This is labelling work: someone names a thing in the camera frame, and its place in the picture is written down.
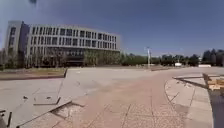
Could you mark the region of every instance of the brick pavement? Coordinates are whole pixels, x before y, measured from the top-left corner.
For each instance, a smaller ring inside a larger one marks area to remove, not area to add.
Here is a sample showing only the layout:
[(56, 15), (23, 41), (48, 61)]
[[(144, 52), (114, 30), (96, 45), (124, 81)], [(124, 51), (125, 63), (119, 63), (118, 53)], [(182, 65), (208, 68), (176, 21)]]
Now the brick pavement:
[(182, 128), (183, 117), (164, 90), (164, 74), (120, 82), (73, 100), (80, 111), (54, 128)]

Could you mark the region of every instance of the concrete slab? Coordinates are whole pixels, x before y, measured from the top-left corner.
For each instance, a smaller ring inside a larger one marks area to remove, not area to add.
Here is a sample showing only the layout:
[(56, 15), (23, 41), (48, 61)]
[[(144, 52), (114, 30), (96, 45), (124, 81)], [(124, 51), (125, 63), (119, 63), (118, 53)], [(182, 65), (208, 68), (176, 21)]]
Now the concrete slab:
[(213, 128), (213, 125), (210, 123), (186, 119), (185, 120), (185, 128)]
[(191, 107), (202, 109), (202, 110), (212, 111), (210, 102), (200, 102), (200, 101), (192, 100)]

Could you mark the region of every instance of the sky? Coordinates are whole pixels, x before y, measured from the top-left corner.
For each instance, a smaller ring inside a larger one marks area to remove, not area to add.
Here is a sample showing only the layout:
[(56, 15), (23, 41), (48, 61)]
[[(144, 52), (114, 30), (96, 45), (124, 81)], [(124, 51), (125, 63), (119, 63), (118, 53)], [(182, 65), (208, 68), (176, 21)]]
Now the sky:
[(9, 20), (116, 33), (122, 51), (141, 55), (224, 49), (224, 0), (0, 0), (0, 47)]

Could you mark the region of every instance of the ground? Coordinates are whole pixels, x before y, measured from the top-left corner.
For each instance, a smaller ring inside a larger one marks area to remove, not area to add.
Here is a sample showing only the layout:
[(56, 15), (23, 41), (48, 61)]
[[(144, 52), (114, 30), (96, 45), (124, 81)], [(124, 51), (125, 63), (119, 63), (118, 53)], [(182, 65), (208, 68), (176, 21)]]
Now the ground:
[[(69, 69), (65, 79), (1, 82), (0, 107), (14, 106), (7, 108), (16, 115), (12, 124), (24, 128), (183, 128), (186, 127), (188, 108), (170, 102), (165, 89), (167, 81), (185, 74), (222, 74), (223, 71), (222, 68), (155, 72), (142, 69)], [(58, 94), (62, 97), (60, 105), (68, 101), (72, 103), (58, 110), (55, 109), (58, 106), (30, 105), (33, 97), (39, 94)], [(21, 98), (23, 95), (28, 97), (27, 101)], [(24, 123), (26, 117), (35, 119)]]

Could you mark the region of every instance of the tree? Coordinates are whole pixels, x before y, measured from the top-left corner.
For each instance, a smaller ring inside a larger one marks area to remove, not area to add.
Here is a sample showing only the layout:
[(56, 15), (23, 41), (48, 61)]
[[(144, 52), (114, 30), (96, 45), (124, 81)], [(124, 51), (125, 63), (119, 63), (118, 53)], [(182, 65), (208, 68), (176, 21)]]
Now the tree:
[(212, 49), (211, 51), (211, 65), (215, 66), (216, 65), (216, 51), (215, 49)]
[(211, 52), (209, 50), (203, 53), (202, 64), (211, 64)]
[(199, 62), (199, 57), (196, 54), (193, 54), (190, 58), (189, 58), (189, 65), (191, 66), (197, 66)]

